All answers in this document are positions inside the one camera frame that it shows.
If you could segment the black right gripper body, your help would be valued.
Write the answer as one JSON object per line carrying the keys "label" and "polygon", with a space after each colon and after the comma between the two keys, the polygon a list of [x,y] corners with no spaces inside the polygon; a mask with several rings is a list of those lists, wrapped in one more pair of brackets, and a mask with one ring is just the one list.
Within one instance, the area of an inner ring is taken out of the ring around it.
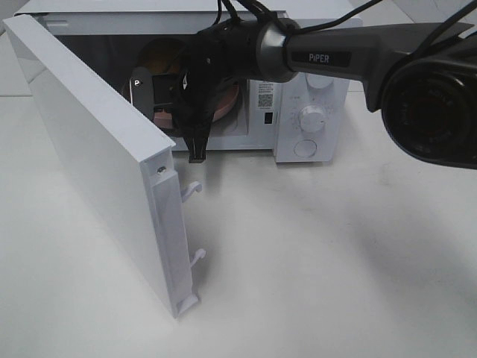
{"label": "black right gripper body", "polygon": [[183,137],[182,129],[201,125],[211,125],[216,104],[228,87],[244,79],[262,79],[257,60],[257,43],[265,30],[264,21],[227,20],[199,31],[188,41],[182,41],[186,48],[181,57],[179,73],[174,75],[172,85],[154,86],[154,109],[170,108],[173,100],[181,96],[191,104],[192,110],[179,110],[177,116],[179,130],[167,134]]}

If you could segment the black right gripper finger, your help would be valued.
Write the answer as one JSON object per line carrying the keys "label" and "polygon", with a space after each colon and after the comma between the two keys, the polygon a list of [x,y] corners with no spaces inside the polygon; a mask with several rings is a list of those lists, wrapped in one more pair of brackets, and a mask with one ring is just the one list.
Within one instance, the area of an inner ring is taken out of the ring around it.
{"label": "black right gripper finger", "polygon": [[154,86],[152,74],[145,67],[133,69],[130,77],[130,102],[151,122],[154,120]]}
{"label": "black right gripper finger", "polygon": [[189,163],[203,163],[206,159],[206,147],[211,125],[185,127],[182,129],[183,140],[189,151]]}

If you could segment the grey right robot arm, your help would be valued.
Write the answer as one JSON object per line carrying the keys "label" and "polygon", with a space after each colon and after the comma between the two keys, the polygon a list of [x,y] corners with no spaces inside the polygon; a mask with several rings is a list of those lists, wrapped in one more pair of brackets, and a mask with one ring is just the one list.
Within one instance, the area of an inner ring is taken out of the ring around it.
{"label": "grey right robot arm", "polygon": [[308,32],[290,19],[227,20],[179,51],[178,73],[136,67],[128,99],[146,118],[170,113],[201,163],[221,96],[240,80],[285,83],[300,72],[359,81],[391,139],[427,163],[476,167],[476,36],[467,23]]}

